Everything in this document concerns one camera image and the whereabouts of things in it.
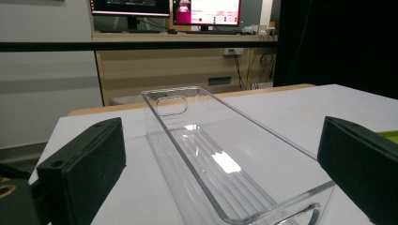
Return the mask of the light wooden desk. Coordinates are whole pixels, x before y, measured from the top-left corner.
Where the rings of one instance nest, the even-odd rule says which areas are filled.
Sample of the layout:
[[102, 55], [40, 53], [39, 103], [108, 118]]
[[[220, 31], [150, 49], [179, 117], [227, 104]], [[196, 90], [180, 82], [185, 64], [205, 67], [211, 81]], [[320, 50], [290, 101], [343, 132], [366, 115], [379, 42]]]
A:
[[[138, 41], [278, 41], [267, 35], [92, 34], [93, 42]], [[272, 81], [277, 47], [243, 48], [223, 56], [224, 48], [95, 51], [102, 101], [131, 103], [141, 92], [198, 85], [212, 93], [247, 90]]]

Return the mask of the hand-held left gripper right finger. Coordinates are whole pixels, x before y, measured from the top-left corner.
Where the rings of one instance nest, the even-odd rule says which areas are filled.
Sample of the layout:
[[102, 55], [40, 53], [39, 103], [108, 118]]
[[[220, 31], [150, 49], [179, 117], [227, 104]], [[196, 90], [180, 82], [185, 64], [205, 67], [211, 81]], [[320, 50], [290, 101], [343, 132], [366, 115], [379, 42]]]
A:
[[327, 116], [317, 161], [375, 225], [398, 225], [398, 143]]

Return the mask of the green phone case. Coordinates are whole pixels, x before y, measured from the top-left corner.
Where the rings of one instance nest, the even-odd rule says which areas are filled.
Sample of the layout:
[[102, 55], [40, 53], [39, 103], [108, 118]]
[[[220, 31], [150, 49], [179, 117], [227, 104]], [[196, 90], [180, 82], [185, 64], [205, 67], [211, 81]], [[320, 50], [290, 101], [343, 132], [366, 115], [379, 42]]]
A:
[[389, 141], [398, 144], [398, 130], [381, 131], [378, 140], [383, 143]]

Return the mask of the black curtain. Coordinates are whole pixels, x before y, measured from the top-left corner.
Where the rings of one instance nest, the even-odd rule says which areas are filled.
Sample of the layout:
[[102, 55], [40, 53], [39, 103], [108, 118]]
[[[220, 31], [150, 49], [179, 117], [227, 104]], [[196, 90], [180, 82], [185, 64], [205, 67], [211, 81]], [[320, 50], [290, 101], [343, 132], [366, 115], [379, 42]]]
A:
[[398, 99], [398, 0], [281, 0], [277, 86], [340, 84]]

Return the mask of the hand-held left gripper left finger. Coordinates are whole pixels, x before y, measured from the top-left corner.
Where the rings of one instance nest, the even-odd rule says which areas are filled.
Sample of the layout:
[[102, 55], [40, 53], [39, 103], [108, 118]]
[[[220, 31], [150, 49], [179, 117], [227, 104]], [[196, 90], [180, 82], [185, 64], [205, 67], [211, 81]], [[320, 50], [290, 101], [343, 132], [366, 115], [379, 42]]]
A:
[[90, 225], [127, 165], [122, 120], [98, 122], [37, 167], [53, 225]]

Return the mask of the black metal frame bar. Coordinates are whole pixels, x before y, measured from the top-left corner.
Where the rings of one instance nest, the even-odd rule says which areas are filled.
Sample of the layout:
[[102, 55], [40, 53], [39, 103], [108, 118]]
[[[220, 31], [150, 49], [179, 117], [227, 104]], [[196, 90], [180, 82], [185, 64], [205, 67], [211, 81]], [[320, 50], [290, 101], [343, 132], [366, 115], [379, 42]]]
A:
[[277, 41], [0, 42], [0, 53], [278, 47]]

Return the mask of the black keyboard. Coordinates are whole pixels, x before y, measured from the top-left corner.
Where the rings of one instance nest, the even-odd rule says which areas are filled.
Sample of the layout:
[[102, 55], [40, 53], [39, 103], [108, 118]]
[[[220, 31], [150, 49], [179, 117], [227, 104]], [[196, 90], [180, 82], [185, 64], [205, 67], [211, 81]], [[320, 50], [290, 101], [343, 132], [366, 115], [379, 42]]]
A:
[[105, 30], [99, 30], [100, 33], [118, 33], [118, 34], [160, 34], [161, 31], [156, 31], [156, 30], [111, 30], [111, 29], [105, 29]]

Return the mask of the clear acrylic storage bin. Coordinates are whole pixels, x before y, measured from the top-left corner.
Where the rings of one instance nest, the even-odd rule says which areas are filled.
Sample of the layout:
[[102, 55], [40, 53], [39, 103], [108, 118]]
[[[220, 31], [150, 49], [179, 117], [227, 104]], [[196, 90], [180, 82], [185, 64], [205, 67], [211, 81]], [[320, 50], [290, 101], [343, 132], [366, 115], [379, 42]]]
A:
[[208, 91], [144, 91], [146, 138], [187, 225], [320, 225], [314, 155]]

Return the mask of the monitor with pink white screen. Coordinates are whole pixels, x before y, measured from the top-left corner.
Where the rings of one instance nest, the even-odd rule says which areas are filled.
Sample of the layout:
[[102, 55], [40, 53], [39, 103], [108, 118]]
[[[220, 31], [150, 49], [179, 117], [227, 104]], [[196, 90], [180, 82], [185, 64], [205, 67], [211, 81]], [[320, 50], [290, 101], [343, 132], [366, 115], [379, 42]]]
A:
[[240, 24], [241, 0], [173, 0], [175, 25]]

